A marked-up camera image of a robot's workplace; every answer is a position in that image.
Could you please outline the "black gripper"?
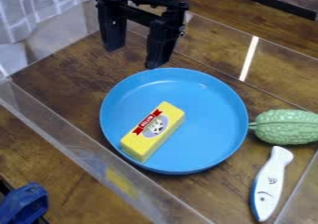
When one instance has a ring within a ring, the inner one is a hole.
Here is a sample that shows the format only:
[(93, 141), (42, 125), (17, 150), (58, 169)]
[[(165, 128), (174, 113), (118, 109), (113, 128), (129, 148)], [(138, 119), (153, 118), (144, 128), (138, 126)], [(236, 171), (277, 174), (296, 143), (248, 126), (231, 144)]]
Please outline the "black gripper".
[[(145, 67), (154, 69), (169, 60), (180, 32), (188, 3), (180, 0), (96, 0), (102, 46), (112, 52), (125, 45), (126, 20), (149, 26)], [(160, 16), (138, 6), (164, 7)]]

